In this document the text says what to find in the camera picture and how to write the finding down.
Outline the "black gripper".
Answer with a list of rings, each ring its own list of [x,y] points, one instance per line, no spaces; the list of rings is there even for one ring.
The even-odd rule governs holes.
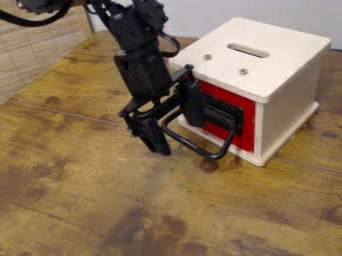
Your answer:
[[[169,71],[166,53],[158,44],[122,50],[114,57],[131,101],[121,111],[129,129],[151,152],[171,155],[170,145],[158,120],[179,106],[191,126],[205,125],[205,105],[194,66],[186,64]]]

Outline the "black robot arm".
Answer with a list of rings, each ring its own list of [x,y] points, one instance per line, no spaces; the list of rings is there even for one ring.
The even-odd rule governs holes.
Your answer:
[[[198,127],[205,125],[205,107],[199,83],[191,65],[170,72],[165,60],[178,53],[159,49],[159,40],[173,45],[178,40],[165,33],[169,17],[158,0],[133,0],[125,6],[114,0],[16,0],[19,8],[50,13],[44,20],[23,19],[0,10],[0,20],[23,27],[42,27],[60,20],[74,6],[82,5],[95,14],[117,39],[121,52],[114,56],[118,70],[133,96],[119,116],[131,134],[149,149],[171,154],[169,138],[174,138],[198,154],[205,150],[169,129],[169,123],[183,115]]]

